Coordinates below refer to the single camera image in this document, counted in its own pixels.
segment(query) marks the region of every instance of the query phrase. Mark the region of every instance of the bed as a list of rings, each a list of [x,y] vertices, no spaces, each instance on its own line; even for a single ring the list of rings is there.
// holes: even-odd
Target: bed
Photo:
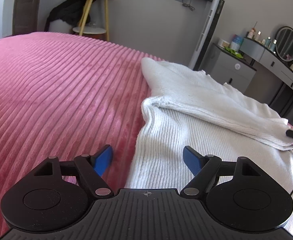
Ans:
[[[120,45],[58,33],[0,40],[0,200],[48,156],[71,160],[113,147],[103,175],[124,187],[150,95],[141,59]],[[0,213],[0,235],[8,229]]]

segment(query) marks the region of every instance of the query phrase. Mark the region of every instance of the white garment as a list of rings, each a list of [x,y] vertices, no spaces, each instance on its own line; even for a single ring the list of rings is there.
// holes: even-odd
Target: white garment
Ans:
[[[287,120],[204,72],[146,59],[142,70],[152,97],[142,103],[146,124],[136,141],[126,187],[180,191],[193,177],[182,158],[183,148],[190,145],[202,155],[214,154],[223,161],[246,156],[284,189],[293,189],[293,140],[282,135]],[[270,145],[291,150],[279,151]],[[220,182],[229,179],[221,177]],[[286,229],[293,234],[293,215]]]

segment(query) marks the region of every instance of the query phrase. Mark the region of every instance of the brown door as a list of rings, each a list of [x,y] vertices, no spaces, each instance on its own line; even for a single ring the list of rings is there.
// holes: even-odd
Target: brown door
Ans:
[[[40,0],[15,0],[13,10],[13,35],[35,32]]]

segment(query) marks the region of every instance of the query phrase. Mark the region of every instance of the round mirror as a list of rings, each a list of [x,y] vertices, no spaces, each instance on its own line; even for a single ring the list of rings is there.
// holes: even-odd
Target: round mirror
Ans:
[[[286,62],[293,61],[293,29],[282,27],[276,34],[276,53]]]

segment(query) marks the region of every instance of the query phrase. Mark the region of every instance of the ribbed black surface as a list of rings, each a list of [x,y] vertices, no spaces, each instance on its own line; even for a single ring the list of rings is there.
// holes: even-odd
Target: ribbed black surface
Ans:
[[[198,200],[184,199],[173,189],[122,189],[111,199],[96,201],[84,219],[65,230],[31,234],[12,229],[2,237],[2,240],[21,239],[292,240],[293,237],[283,228],[263,234],[225,228],[206,213]]]

